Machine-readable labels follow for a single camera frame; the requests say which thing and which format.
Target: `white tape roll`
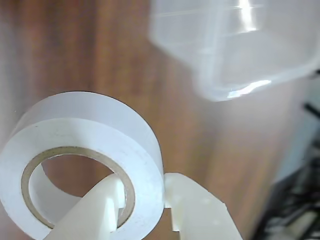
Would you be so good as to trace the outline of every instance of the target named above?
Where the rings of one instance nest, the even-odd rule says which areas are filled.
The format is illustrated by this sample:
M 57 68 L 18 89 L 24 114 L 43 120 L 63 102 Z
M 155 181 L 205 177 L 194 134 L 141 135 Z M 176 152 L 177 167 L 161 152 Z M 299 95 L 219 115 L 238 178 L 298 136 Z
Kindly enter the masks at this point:
M 62 154 L 93 158 L 122 180 L 126 204 L 113 240 L 140 240 L 164 209 L 158 141 L 144 119 L 122 102 L 91 92 L 48 97 L 19 121 L 0 154 L 0 199 L 11 219 L 42 240 L 79 200 L 56 188 L 41 162 Z

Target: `white tape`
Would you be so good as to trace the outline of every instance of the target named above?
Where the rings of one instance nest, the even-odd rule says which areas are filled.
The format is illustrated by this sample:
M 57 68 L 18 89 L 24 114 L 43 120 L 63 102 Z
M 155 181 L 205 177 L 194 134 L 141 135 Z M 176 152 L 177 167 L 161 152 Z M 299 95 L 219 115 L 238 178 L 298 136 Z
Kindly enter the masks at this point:
M 112 240 L 140 240 L 164 209 L 163 165 L 149 125 L 127 105 L 91 92 L 66 92 L 33 106 L 0 154 L 0 199 L 26 234 L 42 240 L 79 200 L 56 188 L 43 160 L 61 154 L 93 158 L 122 180 L 126 204 Z

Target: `wooden surface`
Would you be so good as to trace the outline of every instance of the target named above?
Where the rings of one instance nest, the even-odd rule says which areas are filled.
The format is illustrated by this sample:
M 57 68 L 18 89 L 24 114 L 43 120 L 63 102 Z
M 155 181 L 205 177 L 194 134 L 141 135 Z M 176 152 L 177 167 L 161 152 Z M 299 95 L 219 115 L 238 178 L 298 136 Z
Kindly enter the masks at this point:
M 243 238 L 249 239 L 295 122 L 305 81 L 209 102 L 194 93 L 190 70 L 148 41 L 148 0 L 0 2 L 1 81 L 12 93 L 17 116 L 65 91 L 117 98 L 154 130 L 165 171 L 183 173 L 218 196 Z M 75 159 L 48 163 L 46 171 L 66 189 L 81 180 L 80 192 L 108 173 Z M 67 172 L 74 176 L 67 178 Z M 166 210 L 146 239 L 178 239 L 170 224 Z M 29 239 L 2 208 L 0 239 Z

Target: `transparent plastic box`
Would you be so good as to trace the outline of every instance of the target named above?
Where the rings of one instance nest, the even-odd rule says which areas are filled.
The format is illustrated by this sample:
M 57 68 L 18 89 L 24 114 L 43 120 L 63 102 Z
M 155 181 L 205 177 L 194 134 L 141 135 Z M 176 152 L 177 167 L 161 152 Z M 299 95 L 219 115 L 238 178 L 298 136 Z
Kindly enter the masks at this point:
M 223 101 L 320 66 L 319 0 L 152 0 L 150 39 Z

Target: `table surface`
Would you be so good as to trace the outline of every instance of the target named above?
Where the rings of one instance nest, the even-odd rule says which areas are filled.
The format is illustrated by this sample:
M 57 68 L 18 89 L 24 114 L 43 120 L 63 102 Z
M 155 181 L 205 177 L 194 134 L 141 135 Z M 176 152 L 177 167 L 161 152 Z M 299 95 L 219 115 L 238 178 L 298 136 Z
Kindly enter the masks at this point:
M 149 8 L 148 0 L 0 0 L 0 94 L 12 101 L 10 107 L 0 103 L 11 116 L 0 117 L 1 144 L 19 117 L 47 96 L 112 96 L 150 124 L 165 172 L 183 173 L 220 198 L 249 239 L 307 83 L 284 83 L 226 102 L 202 99 L 190 70 L 148 41 Z M 48 162 L 45 169 L 75 195 L 109 173 L 74 158 Z M 29 239 L 1 207 L 0 238 Z M 146 239 L 178 239 L 169 211 Z

